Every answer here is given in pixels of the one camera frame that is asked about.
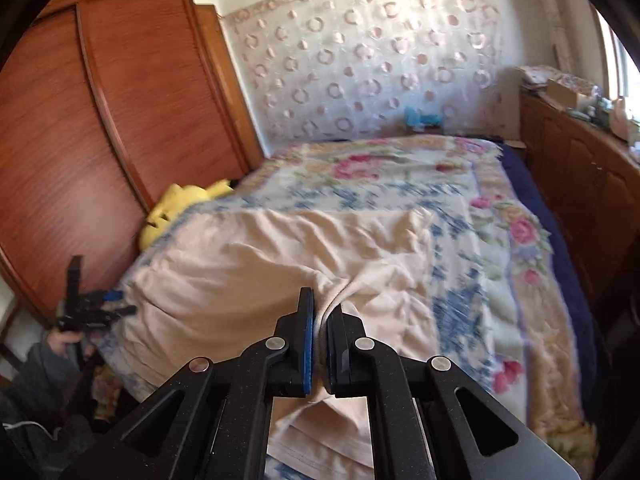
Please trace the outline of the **person's left hand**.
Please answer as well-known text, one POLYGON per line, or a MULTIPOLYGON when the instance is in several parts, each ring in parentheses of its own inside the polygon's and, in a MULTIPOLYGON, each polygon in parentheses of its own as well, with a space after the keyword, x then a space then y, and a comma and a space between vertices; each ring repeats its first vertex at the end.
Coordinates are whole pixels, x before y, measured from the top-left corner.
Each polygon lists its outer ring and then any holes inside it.
POLYGON ((54 354, 73 359, 76 363, 86 362, 96 353, 96 347, 81 332, 61 332, 54 328, 44 341, 54 354))

